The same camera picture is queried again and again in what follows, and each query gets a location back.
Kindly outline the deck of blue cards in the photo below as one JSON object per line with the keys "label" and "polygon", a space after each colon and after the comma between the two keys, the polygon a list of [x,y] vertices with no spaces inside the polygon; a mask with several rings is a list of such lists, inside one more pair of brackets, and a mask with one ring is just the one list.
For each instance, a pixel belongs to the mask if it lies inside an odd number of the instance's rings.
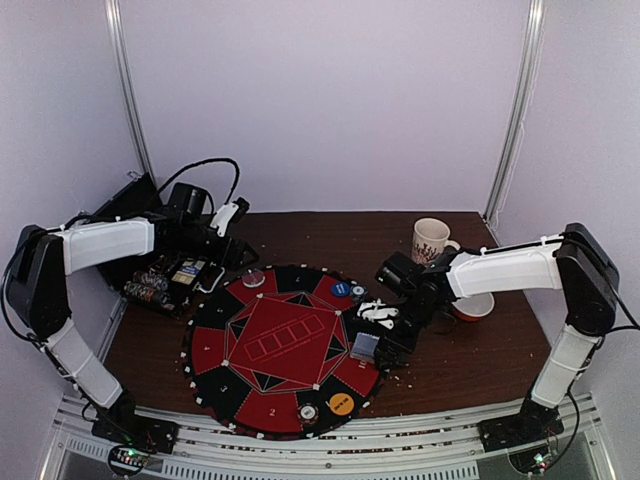
{"label": "deck of blue cards", "polygon": [[365,363],[374,363],[379,340],[379,336],[358,332],[350,350],[350,357]]}

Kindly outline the blue small blind button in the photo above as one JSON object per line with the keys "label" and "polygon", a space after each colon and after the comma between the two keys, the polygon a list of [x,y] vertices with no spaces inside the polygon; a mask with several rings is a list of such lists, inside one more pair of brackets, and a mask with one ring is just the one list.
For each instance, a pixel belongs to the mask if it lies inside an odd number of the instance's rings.
{"label": "blue small blind button", "polygon": [[331,286],[331,293],[335,297],[344,298],[350,295],[351,287],[347,282],[336,282]]}

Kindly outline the red poker chip stack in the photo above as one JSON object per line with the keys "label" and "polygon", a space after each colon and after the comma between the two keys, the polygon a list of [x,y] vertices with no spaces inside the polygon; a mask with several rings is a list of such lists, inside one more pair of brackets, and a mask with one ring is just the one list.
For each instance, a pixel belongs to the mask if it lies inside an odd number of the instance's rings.
{"label": "red poker chip stack", "polygon": [[319,409],[312,403],[306,403],[298,408],[297,415],[302,425],[314,425],[319,419]]}

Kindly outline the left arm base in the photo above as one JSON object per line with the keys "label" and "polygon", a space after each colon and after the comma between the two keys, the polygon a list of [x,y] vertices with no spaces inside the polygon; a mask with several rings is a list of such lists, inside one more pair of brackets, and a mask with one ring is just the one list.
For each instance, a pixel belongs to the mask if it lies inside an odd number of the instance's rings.
{"label": "left arm base", "polygon": [[125,429],[99,418],[91,433],[99,438],[134,447],[149,453],[171,454],[177,439],[179,425],[172,421],[136,415],[134,426]]}

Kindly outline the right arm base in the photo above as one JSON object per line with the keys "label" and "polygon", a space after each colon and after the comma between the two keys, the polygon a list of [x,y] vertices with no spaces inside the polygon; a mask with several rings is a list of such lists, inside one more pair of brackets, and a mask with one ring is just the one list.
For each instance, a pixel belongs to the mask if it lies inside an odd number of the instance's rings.
{"label": "right arm base", "polygon": [[550,415],[517,413],[483,420],[477,425],[485,452],[493,452],[541,441],[549,434],[564,432],[559,414]]}

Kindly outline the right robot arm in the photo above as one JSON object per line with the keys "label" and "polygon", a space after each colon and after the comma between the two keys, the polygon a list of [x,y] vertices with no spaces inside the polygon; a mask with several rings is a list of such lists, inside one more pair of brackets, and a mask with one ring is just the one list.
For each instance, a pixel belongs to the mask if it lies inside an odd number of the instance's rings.
{"label": "right robot arm", "polygon": [[618,269],[580,223],[509,247],[447,247],[425,265],[396,252],[383,262],[377,280],[400,300],[375,348],[374,361],[383,368],[413,352],[420,330],[447,303],[488,293],[562,292],[564,325],[512,423],[513,433],[526,442],[550,426],[560,402],[612,331],[620,303]]}

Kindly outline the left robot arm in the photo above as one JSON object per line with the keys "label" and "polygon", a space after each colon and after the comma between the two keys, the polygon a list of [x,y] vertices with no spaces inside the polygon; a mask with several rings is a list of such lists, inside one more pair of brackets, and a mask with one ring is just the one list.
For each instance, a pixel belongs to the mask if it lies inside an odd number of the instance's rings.
{"label": "left robot arm", "polygon": [[48,358],[96,410],[99,428],[123,444],[157,430],[136,414],[133,394],[97,355],[90,329],[106,297],[91,305],[79,296],[96,292],[98,280],[120,296],[135,271],[165,254],[241,265],[247,248],[230,230],[250,204],[228,198],[207,214],[208,198],[205,189],[180,183],[163,201],[150,177],[132,180],[94,212],[58,226],[24,226],[2,274],[1,312],[22,323],[17,337]]}

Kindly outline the Texas Hold'em card box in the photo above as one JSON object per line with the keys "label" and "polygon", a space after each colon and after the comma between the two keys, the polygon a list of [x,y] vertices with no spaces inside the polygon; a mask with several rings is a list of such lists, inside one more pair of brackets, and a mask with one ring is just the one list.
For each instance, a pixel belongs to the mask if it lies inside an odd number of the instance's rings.
{"label": "Texas Hold'em card box", "polygon": [[201,276],[205,266],[206,262],[204,260],[187,258],[179,264],[170,281],[176,284],[192,286]]}

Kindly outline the black poker set case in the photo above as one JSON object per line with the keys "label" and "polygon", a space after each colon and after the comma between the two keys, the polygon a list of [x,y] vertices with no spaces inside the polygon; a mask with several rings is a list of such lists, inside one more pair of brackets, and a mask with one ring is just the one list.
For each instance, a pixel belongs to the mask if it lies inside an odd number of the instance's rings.
{"label": "black poker set case", "polygon": [[[197,255],[192,243],[193,237],[198,232],[211,232],[203,216],[205,204],[211,201],[212,197],[207,190],[178,182],[173,185],[169,201],[164,204],[148,174],[130,181],[101,206],[96,214],[104,217],[124,216],[138,210],[145,210],[154,219],[160,221],[159,231],[156,233],[155,246],[150,253],[128,256],[98,266],[107,285],[127,300],[147,309],[171,317],[181,316],[191,304],[196,294],[196,287],[204,282],[216,265],[208,258]],[[171,282],[171,276],[179,264],[187,258],[206,262],[201,276],[192,286]],[[135,299],[124,292],[125,283],[133,279],[136,271],[155,272],[169,280],[168,292],[171,303],[174,305],[172,310]]]}

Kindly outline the poker chips row in case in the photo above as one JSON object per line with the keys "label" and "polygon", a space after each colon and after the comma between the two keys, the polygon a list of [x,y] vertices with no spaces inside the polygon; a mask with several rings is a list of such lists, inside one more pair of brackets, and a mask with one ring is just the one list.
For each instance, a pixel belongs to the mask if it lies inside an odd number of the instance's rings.
{"label": "poker chips row in case", "polygon": [[124,292],[135,299],[154,304],[160,308],[172,310],[171,296],[168,292],[169,280],[155,272],[136,271],[133,279],[124,285]]}

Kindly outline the orange big blind button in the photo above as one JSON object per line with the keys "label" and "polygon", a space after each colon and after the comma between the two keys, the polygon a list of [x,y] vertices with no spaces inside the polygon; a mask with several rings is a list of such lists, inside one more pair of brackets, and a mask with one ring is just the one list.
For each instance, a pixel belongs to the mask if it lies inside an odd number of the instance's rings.
{"label": "orange big blind button", "polygon": [[350,394],[339,392],[328,401],[330,411],[337,416],[350,415],[355,408],[355,401]]}

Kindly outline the white and orange bowl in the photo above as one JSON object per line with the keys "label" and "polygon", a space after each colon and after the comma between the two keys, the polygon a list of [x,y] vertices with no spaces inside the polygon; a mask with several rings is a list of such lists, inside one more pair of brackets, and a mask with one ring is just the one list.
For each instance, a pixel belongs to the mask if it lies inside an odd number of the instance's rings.
{"label": "white and orange bowl", "polygon": [[495,299],[491,293],[478,294],[462,298],[452,303],[454,315],[466,322],[476,322],[488,316],[495,307]]}

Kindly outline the floral ceramic mug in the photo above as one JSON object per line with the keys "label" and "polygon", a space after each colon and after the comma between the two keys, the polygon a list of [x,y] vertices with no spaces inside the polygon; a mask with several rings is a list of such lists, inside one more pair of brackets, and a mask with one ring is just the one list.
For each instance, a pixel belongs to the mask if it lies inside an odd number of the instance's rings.
{"label": "floral ceramic mug", "polygon": [[450,239],[451,230],[436,218],[421,218],[414,223],[411,260],[417,264],[427,264],[444,252],[447,247],[456,250],[460,244]]}

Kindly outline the round poker table mat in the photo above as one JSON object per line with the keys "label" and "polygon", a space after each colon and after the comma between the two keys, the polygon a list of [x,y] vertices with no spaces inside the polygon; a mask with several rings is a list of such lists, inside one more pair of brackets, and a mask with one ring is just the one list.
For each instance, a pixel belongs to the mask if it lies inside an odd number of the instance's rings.
{"label": "round poker table mat", "polygon": [[[375,398],[387,372],[350,357],[358,332],[350,295],[335,297],[336,282],[361,285],[326,268],[267,266],[265,282],[246,288],[236,277],[216,288],[189,320],[181,347],[182,371],[196,403],[239,435],[267,440],[318,437],[357,418]],[[350,415],[328,406],[344,392]],[[302,425],[298,408],[319,409]]]}

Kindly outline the front aluminium rail frame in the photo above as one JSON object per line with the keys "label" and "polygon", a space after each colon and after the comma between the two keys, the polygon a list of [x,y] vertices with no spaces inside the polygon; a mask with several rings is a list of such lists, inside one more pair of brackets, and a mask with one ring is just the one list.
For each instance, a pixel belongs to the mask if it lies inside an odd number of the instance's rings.
{"label": "front aluminium rail frame", "polygon": [[[591,395],[576,400],[578,434],[543,476],[520,474],[510,460],[538,445],[563,450],[576,420],[569,400],[560,407],[564,433],[493,452],[483,448],[477,423],[516,413],[520,401],[356,419],[318,438],[286,442],[234,435],[205,415],[140,407],[140,414],[180,428],[173,453],[151,457],[132,479],[621,479]],[[63,396],[36,479],[121,479],[107,465],[112,443],[91,435],[83,406],[84,401]]]}

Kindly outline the right aluminium frame post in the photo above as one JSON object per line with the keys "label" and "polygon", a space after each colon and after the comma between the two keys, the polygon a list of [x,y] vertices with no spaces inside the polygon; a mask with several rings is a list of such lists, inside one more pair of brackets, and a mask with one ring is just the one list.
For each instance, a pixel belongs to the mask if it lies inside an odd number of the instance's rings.
{"label": "right aluminium frame post", "polygon": [[546,1],[531,0],[527,15],[519,72],[496,174],[484,211],[485,223],[496,231],[524,138],[525,117],[531,102],[543,38]]}

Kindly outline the aluminium frame post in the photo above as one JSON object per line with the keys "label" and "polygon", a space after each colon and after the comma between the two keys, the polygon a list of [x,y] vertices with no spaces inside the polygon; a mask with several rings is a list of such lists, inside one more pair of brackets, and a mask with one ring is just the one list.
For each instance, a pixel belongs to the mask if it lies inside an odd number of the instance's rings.
{"label": "aluminium frame post", "polygon": [[496,231],[524,138],[525,117],[531,102],[543,38],[546,1],[531,0],[527,15],[519,72],[496,174],[484,211],[485,223]]}
{"label": "aluminium frame post", "polygon": [[151,164],[135,95],[133,77],[124,35],[121,5],[118,0],[106,0],[104,4],[107,27],[109,30],[116,67],[118,70],[120,88],[126,112],[126,119],[130,130],[134,151],[136,153],[138,163],[142,172],[148,174],[151,178],[151,181],[153,183],[156,183],[156,178]]}

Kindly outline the left aluminium frame post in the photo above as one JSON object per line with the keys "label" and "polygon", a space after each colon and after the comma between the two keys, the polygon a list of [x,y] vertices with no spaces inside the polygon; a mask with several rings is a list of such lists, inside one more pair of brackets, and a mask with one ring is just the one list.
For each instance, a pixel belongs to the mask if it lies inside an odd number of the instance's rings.
{"label": "left aluminium frame post", "polygon": [[118,0],[106,0],[104,4],[107,27],[109,30],[116,67],[118,70],[120,88],[126,112],[126,119],[130,130],[134,151],[136,153],[138,163],[142,172],[148,174],[151,178],[151,181],[153,183],[156,183],[156,178],[151,164],[135,95],[133,77],[124,35],[121,5]]}

